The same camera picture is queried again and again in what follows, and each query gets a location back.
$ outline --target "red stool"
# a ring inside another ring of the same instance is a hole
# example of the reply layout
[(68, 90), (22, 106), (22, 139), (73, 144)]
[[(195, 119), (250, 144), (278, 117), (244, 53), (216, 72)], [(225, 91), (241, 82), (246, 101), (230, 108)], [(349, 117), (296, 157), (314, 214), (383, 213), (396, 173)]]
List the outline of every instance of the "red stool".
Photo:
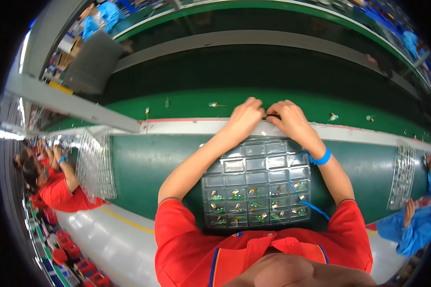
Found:
[(59, 229), (58, 231), (56, 231), (56, 236), (57, 238), (61, 239), (62, 237), (64, 237), (66, 235), (66, 231), (63, 229)]
[(55, 249), (52, 253), (53, 261), (58, 265), (62, 265), (67, 262), (67, 254), (62, 249)]
[(81, 257), (80, 254), (80, 247), (73, 245), (72, 247), (65, 249), (67, 253), (69, 253), (69, 256), (71, 259), (76, 260)]
[(67, 233), (63, 237), (59, 238), (59, 244), (63, 249), (67, 249), (75, 245), (75, 243), (70, 240), (69, 234)]
[(86, 277), (89, 277), (96, 272), (96, 265), (94, 265), (94, 263), (89, 261), (87, 258), (78, 262), (77, 266), (80, 272)]
[(45, 209), (44, 210), (45, 217), (48, 220), (50, 224), (56, 224), (57, 223), (57, 217), (56, 214), (53, 212), (52, 209)]
[(112, 287), (110, 278), (108, 276), (104, 276), (100, 271), (94, 273), (89, 278), (97, 287)]

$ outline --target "wrist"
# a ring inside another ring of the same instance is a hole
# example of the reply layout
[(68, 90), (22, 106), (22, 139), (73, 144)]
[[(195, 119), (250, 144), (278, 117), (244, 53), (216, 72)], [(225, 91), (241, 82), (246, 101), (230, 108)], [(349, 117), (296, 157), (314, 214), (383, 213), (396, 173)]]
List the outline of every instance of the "wrist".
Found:
[(326, 145), (319, 138), (316, 140), (316, 142), (312, 143), (310, 146), (304, 146), (304, 148), (308, 150), (314, 159), (322, 158), (327, 151)]

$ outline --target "green workbench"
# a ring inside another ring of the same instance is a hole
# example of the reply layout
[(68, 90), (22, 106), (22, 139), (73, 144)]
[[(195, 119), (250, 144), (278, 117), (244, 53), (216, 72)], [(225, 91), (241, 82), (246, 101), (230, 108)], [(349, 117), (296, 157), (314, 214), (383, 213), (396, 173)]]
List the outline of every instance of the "green workbench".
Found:
[[(193, 154), (209, 135), (119, 135), (112, 137), (113, 174), (118, 198), (111, 200), (126, 210), (154, 220), (158, 191), (167, 176)], [(338, 141), (325, 141), (334, 156), (348, 173), (364, 220), (371, 223), (393, 212), (386, 210), (396, 147)], [(417, 151), (418, 162), (424, 152)], [(323, 182), (319, 169), (311, 169), (311, 202), (329, 216), (335, 204)], [(426, 193), (427, 173), (417, 164), (411, 197), (418, 199)], [(184, 198), (193, 212), (197, 225), (204, 226), (201, 184)], [(310, 221), (294, 225), (317, 231), (325, 230), (327, 221), (313, 211)]]

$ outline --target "yellow floor line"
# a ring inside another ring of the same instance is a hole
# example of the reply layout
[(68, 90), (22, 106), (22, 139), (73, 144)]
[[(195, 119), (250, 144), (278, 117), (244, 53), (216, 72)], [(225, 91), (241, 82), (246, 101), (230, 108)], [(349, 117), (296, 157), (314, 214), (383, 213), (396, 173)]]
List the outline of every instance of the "yellow floor line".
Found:
[(84, 244), (82, 244), (80, 240), (76, 240), (76, 241), (77, 241), (77, 245), (79, 245), (81, 248), (83, 248), (83, 250), (86, 250), (86, 252), (88, 252), (90, 254), (90, 256), (92, 258), (94, 258), (94, 260), (96, 260), (103, 267), (105, 267), (110, 272), (112, 272), (116, 277), (120, 278), (121, 280), (125, 281), (127, 284), (130, 284), (131, 286), (135, 286), (134, 284), (132, 284), (131, 282), (129, 282), (128, 280), (126, 280), (125, 278), (123, 278), (121, 275), (119, 275), (118, 273), (116, 273), (115, 271), (113, 271), (112, 269), (110, 269), (110, 267), (108, 267), (102, 260), (100, 260), (97, 256), (95, 256), (94, 253), (91, 250), (89, 250), (88, 248), (86, 248), (86, 246)]
[(104, 208), (104, 207), (102, 207), (102, 206), (101, 206), (101, 207), (99, 207), (99, 208), (100, 208), (100, 209), (102, 209), (103, 211), (107, 212), (108, 214), (112, 215), (113, 217), (115, 217), (115, 218), (117, 218), (117, 219), (119, 219), (119, 220), (121, 220), (121, 221), (123, 221), (123, 222), (125, 222), (125, 223), (129, 224), (130, 226), (136, 227), (136, 228), (138, 228), (138, 229), (140, 229), (140, 230), (143, 230), (143, 231), (145, 231), (145, 232), (148, 232), (148, 233), (150, 233), (150, 234), (155, 235), (155, 232), (154, 232), (153, 230), (150, 230), (149, 228), (142, 227), (142, 226), (140, 226), (140, 225), (138, 225), (138, 224), (136, 224), (136, 223), (134, 223), (134, 222), (131, 222), (131, 221), (127, 220), (127, 219), (124, 219), (123, 217), (121, 217), (121, 216), (119, 216), (119, 215), (116, 215), (116, 214), (115, 214), (115, 213), (113, 213), (112, 211), (107, 210), (107, 209), (105, 209), (105, 208)]

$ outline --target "wire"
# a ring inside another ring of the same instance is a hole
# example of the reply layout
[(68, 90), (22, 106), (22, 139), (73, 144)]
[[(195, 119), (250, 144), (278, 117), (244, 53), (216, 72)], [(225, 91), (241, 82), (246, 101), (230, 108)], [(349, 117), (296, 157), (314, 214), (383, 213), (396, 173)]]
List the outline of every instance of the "wire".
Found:
[[(294, 161), (295, 161), (295, 159), (296, 158), (298, 158), (300, 155), (302, 155), (302, 154), (304, 154), (304, 153), (306, 153), (306, 151), (303, 151), (303, 152), (301, 152), (301, 153), (299, 153), (299, 154), (297, 154), (296, 155), (296, 157), (294, 158), (294, 160), (290, 163), (290, 168), (292, 167), (292, 164), (294, 163)], [(290, 183), (290, 177), (289, 177), (289, 172), (287, 173), (287, 182), (289, 183), (289, 186), (291, 187), (291, 189), (292, 189), (292, 191), (295, 193), (295, 195), (297, 195), (297, 197), (299, 198), (299, 200), (300, 200), (300, 202), (301, 203), (303, 203), (304, 205), (306, 205), (306, 206), (308, 206), (308, 207), (310, 207), (312, 210), (316, 210), (317, 212), (319, 212), (319, 213), (321, 213), (326, 219), (327, 219), (327, 221), (329, 221), (330, 220), (330, 218), (329, 218), (329, 216), (324, 212), (324, 211), (322, 211), (322, 210), (320, 210), (317, 206), (315, 206), (315, 205), (313, 205), (313, 204), (311, 204), (311, 203), (309, 203), (308, 201), (306, 201), (306, 200), (301, 200), (300, 199), (300, 196), (297, 194), (297, 192), (295, 191), (295, 188), (292, 186), (292, 184)]]

